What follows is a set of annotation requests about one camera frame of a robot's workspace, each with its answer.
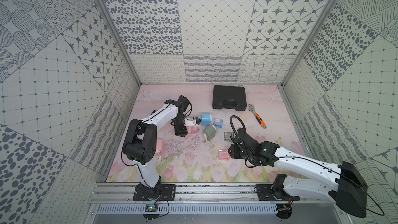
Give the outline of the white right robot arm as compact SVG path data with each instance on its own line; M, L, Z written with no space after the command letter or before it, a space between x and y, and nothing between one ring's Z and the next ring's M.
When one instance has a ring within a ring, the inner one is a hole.
M233 133L230 136L232 145L228 153L232 159L244 160L249 169L277 167L304 176L294 178L286 174L277 174L270 186L255 185L255 193L259 200L281 201L277 205L278 218L290 218L292 204L304 198L332 202L343 212L358 218L365 218L368 212L385 216L377 201L374 201L374 204L378 211L371 211L367 207L368 200L372 199L368 193L368 184L352 163L323 162L290 151L276 143L259 143L247 133L245 125L235 128L234 119L243 123L238 116L230 117Z

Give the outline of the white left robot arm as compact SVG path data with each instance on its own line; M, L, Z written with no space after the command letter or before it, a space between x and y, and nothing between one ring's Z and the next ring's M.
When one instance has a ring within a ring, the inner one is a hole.
M156 199L161 193L161 176L156 171L152 161L157 148L158 131L170 123L175 135L185 137L188 134L185 123L185 112L192 104L185 96L178 100L166 100L164 105L144 119L132 119L127 127L122 153L138 166L141 182L136 186L137 193L143 193L145 198Z

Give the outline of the pink transparent tray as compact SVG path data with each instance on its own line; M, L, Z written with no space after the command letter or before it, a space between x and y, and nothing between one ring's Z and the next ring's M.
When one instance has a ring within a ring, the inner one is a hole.
M227 149L220 149L218 150L218 159L223 161L230 160L230 154Z

